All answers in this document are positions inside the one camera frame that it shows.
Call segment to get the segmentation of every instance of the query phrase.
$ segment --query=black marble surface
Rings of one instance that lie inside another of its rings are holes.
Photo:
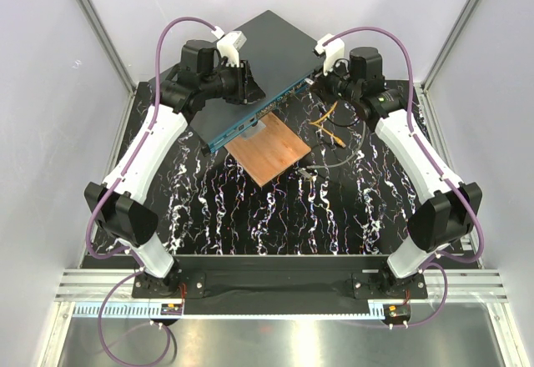
[[[389,88],[405,96],[407,83]],[[128,120],[119,156],[138,132],[151,98],[141,83]],[[298,167],[332,164],[346,159],[360,140],[361,125],[325,127],[347,143],[337,148],[330,137],[308,124],[325,112],[308,92],[294,96],[275,113],[312,152],[263,188],[221,149],[205,157],[202,143],[188,129],[170,149],[150,187],[146,205],[160,217],[158,234],[172,254],[389,254],[407,235],[406,220],[414,213],[416,192],[393,153],[369,131],[357,157],[319,170],[313,180]],[[417,123],[426,134],[422,111]],[[346,103],[332,119],[354,121]],[[98,231],[99,252],[115,242]]]

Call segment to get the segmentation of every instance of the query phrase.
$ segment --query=gray floor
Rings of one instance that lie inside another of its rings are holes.
[[[414,305],[413,320],[431,312]],[[106,319],[108,343],[139,319]],[[174,347],[160,365],[172,366],[503,366],[488,313],[479,304],[448,304],[439,317],[419,328],[382,329],[375,322],[183,320],[172,325]],[[129,363],[156,359],[164,334],[144,327],[119,341],[112,351]],[[101,352],[96,319],[73,319],[60,366],[116,365]]]

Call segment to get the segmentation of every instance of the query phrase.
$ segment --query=white enclosure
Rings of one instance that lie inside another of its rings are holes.
[[[92,0],[134,81],[154,76],[154,49],[171,20],[193,15],[231,30],[270,9],[315,39],[360,25],[378,26],[399,36],[410,50],[422,80],[445,42],[466,0]],[[176,27],[165,43],[164,68],[179,60],[188,38],[210,39],[205,28]],[[384,55],[385,75],[406,78],[404,58],[388,38],[361,33],[346,48],[376,46]]]
[[[128,94],[75,0],[0,0],[1,364],[35,365]]]
[[[457,172],[483,191],[486,267],[497,268],[534,358],[534,0],[482,0],[432,85]]]

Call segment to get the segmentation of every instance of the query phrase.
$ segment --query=white panel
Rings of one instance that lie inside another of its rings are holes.
[[[466,0],[93,0],[115,47],[133,79],[154,76],[154,49],[172,19],[193,15],[208,19],[226,32],[266,9],[279,14],[315,39],[360,25],[390,30],[406,42],[417,80],[428,73]],[[164,46],[165,68],[179,61],[187,38],[211,39],[203,27],[176,27]],[[376,46],[385,55],[389,78],[405,78],[401,52],[388,38],[360,33],[347,38],[347,52]]]
[[[75,0],[0,0],[2,365],[34,354],[83,249],[127,94]]]
[[[482,0],[431,88],[456,171],[482,189],[483,256],[534,359],[534,0]]]

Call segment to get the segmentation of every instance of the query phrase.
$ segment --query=wooden board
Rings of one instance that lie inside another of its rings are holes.
[[[252,179],[264,186],[311,149],[274,114],[265,115],[261,121],[265,128],[256,135],[246,140],[238,136],[225,147]]]

